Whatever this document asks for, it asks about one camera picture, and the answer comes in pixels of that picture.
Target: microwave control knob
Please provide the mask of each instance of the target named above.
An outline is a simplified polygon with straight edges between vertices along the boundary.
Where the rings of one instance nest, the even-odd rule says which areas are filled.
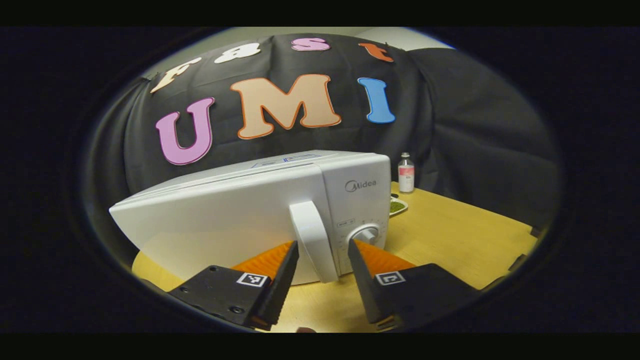
[[[360,240],[370,245],[375,245],[376,240],[378,239],[378,229],[375,227],[365,227],[355,233],[352,239]]]

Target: black cloth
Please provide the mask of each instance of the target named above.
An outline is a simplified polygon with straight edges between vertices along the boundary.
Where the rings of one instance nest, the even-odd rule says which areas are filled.
[[[295,51],[298,38],[322,38],[326,51]],[[215,63],[235,46],[259,43],[260,53]],[[393,62],[375,58],[360,43],[376,44]],[[326,34],[277,35],[211,50],[173,82],[150,92],[164,73],[139,79],[123,91],[100,120],[87,161],[94,188],[108,188],[94,206],[102,211],[128,195],[177,176],[242,161],[312,149],[376,152],[397,163],[409,152],[417,188],[469,203],[529,225],[549,223],[559,201],[561,162],[543,119],[527,99],[496,72],[454,49],[404,51],[354,37]],[[267,78],[287,93],[296,78],[324,74],[340,124],[300,125],[244,140],[238,81]],[[358,78],[379,79],[395,121],[374,124],[367,92]],[[212,145],[198,161],[177,166],[163,156],[156,122],[179,111],[178,142],[195,141],[186,108],[206,97]]]

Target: table surface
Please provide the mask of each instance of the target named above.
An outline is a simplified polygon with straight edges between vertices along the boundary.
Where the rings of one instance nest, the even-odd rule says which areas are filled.
[[[416,265],[436,263],[476,289],[508,274],[518,256],[534,248],[531,226],[424,190],[392,192],[409,207],[389,219],[385,250]],[[132,271],[170,291],[182,280],[139,253]],[[336,282],[291,286],[271,332],[375,332],[367,322],[353,274]]]

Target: midea logo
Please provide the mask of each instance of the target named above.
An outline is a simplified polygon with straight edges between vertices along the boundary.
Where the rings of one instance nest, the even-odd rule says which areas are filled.
[[[362,188],[366,188],[368,186],[376,186],[376,181],[364,181],[362,183],[359,183],[358,181],[355,180],[349,180],[347,181],[347,183],[344,185],[344,189],[347,192],[354,192],[358,189],[362,189]]]

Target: bottle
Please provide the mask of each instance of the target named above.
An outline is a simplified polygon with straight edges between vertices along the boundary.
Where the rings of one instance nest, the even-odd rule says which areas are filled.
[[[415,167],[409,160],[409,153],[402,153],[402,160],[398,164],[398,184],[401,193],[410,193],[413,191],[413,180],[415,178]]]

